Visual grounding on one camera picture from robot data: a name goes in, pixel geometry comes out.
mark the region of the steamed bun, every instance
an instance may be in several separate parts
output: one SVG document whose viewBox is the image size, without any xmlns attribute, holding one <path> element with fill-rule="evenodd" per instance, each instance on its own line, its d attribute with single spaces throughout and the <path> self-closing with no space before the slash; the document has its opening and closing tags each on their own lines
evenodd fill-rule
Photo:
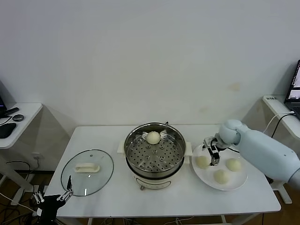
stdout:
<svg viewBox="0 0 300 225">
<path fill-rule="evenodd" d="M 207 156 L 199 156 L 196 158 L 196 164 L 201 169 L 206 169 L 210 166 L 210 159 Z"/>
<path fill-rule="evenodd" d="M 229 178 L 229 173 L 225 170 L 217 170 L 214 172 L 214 179 L 219 184 L 226 184 Z"/>
<path fill-rule="evenodd" d="M 149 144 L 157 144 L 160 141 L 160 134 L 156 131 L 151 131 L 147 134 L 146 140 Z"/>
<path fill-rule="evenodd" d="M 226 160 L 226 166 L 229 170 L 231 170 L 233 172 L 238 172 L 238 171 L 241 171 L 241 169 L 242 169 L 242 165 L 241 165 L 240 161 L 237 160 L 236 158 L 230 158 L 230 159 Z"/>
</svg>

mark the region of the white plate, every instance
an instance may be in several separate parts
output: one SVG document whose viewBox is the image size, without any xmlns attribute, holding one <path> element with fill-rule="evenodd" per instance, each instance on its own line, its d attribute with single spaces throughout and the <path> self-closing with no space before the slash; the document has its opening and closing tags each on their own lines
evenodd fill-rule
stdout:
<svg viewBox="0 0 300 225">
<path fill-rule="evenodd" d="M 196 164 L 196 157 L 207 156 L 210 159 L 210 154 L 207 149 L 202 150 L 202 144 L 195 148 L 192 156 L 192 166 L 197 176 L 207 185 L 222 191 L 232 191 L 242 187 L 248 178 L 247 171 L 245 168 L 245 160 L 240 156 L 239 153 L 226 149 L 219 152 L 220 162 L 217 166 L 209 166 L 207 169 L 201 169 Z M 238 159 L 242 164 L 242 170 L 239 172 L 232 172 L 226 167 L 226 160 L 230 158 Z M 219 184 L 214 179 L 214 172 L 217 170 L 225 170 L 230 174 L 230 180 L 227 184 Z"/>
</svg>

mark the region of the computer mouse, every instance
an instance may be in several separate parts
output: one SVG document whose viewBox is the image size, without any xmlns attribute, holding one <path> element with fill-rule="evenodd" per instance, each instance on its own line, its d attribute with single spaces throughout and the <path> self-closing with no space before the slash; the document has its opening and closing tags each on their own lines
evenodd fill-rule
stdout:
<svg viewBox="0 0 300 225">
<path fill-rule="evenodd" d="M 16 122 L 20 122 L 24 119 L 25 117 L 22 115 L 22 114 L 17 114 L 17 115 L 14 115 L 13 116 L 13 121 L 16 121 Z"/>
<path fill-rule="evenodd" d="M 16 127 L 16 123 L 6 123 L 0 126 L 0 138 L 7 138 Z"/>
</svg>

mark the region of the electrical outlet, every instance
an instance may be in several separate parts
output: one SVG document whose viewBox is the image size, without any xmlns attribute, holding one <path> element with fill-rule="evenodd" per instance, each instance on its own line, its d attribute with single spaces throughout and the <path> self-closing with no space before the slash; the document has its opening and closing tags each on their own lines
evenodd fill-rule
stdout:
<svg viewBox="0 0 300 225">
<path fill-rule="evenodd" d="M 43 159 L 44 158 L 43 155 L 39 152 L 32 152 L 31 155 L 32 155 L 33 158 L 38 158 L 38 159 Z"/>
</svg>

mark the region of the glass lid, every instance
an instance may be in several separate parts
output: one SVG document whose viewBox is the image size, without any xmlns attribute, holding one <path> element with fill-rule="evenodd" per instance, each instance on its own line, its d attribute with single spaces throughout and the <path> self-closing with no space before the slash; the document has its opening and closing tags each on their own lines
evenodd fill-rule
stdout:
<svg viewBox="0 0 300 225">
<path fill-rule="evenodd" d="M 86 150 L 68 161 L 60 181 L 65 190 L 71 176 L 74 196 L 91 195 L 108 183 L 113 174 L 113 159 L 102 150 Z"/>
</svg>

